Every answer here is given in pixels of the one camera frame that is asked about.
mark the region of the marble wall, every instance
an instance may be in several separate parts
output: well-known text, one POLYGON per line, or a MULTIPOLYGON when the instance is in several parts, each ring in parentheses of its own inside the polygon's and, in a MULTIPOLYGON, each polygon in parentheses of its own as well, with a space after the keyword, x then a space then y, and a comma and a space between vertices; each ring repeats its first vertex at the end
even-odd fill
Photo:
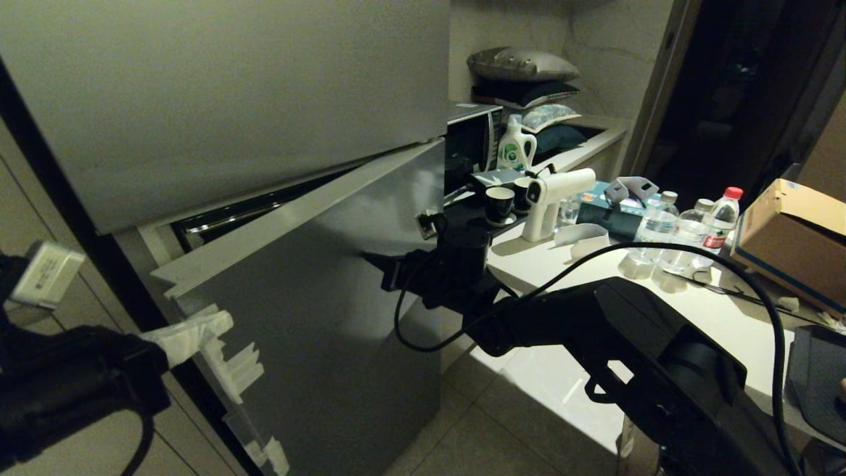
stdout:
POLYGON ((582 73, 566 103, 582 114, 637 119, 673 0, 453 0, 449 97, 470 99, 465 60, 500 46, 534 47, 582 73))

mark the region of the refrigerator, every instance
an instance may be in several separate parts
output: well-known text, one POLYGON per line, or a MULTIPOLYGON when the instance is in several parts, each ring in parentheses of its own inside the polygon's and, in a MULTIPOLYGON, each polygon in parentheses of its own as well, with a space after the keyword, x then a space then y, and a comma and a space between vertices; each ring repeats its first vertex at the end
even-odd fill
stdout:
POLYGON ((437 410, 437 355, 396 341, 360 254, 434 247, 448 7, 0 3, 0 59, 125 272, 171 322, 232 314, 255 381, 233 398, 195 360, 264 474, 378 475, 437 410))

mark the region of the tissue box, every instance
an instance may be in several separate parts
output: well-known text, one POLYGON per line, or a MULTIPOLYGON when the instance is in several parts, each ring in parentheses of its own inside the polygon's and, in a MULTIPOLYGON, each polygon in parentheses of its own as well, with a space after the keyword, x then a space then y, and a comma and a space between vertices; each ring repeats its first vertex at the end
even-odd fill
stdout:
MULTIPOLYGON (((592 189, 581 194, 576 223, 595 223, 608 230, 609 235, 631 241, 646 210, 639 201, 631 198, 612 208, 605 198, 606 187, 608 182, 597 180, 592 189)), ((655 194, 650 199, 661 200, 661 195, 655 194)))
POLYGON ((821 309, 846 313, 846 203, 778 179, 735 233, 732 258, 821 309))

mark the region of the stainless steel refrigerator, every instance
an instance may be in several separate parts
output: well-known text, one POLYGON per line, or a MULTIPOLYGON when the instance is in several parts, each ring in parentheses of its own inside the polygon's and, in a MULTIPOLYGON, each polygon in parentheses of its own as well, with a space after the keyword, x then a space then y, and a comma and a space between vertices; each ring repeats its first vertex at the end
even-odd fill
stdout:
POLYGON ((198 365, 263 473, 277 440, 289 474, 379 474, 437 410, 437 357, 393 338, 359 255, 433 246, 416 217, 442 205, 448 21, 446 0, 0 3, 0 58, 126 272, 172 322, 231 312, 227 358, 259 351, 241 403, 198 365))

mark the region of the spray gun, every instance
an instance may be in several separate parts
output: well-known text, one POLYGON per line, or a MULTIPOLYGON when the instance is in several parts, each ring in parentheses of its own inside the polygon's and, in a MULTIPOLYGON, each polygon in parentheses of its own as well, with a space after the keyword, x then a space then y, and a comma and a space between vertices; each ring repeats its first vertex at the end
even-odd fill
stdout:
POLYGON ((534 242, 552 236, 561 201, 575 193, 589 190, 594 181, 596 174, 593 169, 575 170, 532 180, 526 192, 531 210, 523 228, 523 238, 534 242))

